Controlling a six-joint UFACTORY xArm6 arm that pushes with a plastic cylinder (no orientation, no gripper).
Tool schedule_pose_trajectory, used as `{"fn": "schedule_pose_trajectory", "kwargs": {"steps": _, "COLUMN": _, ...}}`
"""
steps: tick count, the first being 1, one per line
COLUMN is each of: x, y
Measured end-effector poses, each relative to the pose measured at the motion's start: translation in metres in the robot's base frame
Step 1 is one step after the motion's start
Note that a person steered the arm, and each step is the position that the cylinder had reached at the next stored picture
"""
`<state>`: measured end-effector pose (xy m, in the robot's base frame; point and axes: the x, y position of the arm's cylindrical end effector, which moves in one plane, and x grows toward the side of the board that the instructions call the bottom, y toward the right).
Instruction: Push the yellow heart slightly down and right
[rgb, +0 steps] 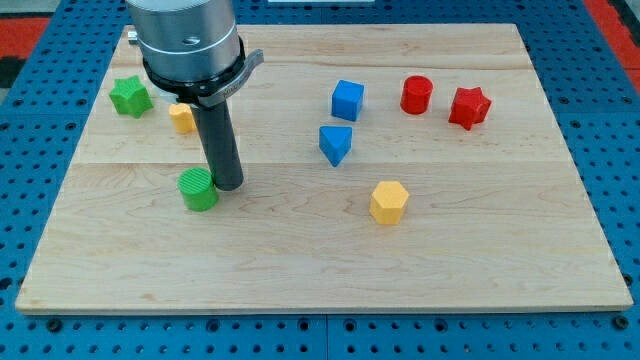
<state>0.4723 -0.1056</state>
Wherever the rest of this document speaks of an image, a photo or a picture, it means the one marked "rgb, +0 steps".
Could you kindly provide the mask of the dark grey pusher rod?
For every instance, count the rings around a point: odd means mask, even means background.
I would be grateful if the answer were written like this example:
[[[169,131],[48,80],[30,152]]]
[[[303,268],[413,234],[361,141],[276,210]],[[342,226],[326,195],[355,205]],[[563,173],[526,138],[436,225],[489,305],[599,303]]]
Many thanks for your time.
[[[227,103],[210,108],[193,106],[192,112],[213,184],[223,191],[239,188],[244,174]]]

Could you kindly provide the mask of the black clamp ring mount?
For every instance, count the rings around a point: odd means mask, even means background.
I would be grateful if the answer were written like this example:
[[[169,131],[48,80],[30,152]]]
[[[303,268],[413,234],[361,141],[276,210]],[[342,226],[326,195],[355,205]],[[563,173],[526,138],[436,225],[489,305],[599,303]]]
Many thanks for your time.
[[[256,49],[245,54],[244,43],[239,39],[240,54],[235,62],[218,75],[195,82],[182,82],[163,78],[154,72],[146,58],[143,67],[157,92],[170,103],[186,103],[202,108],[212,108],[239,91],[249,80],[256,67],[264,62],[264,51]]]

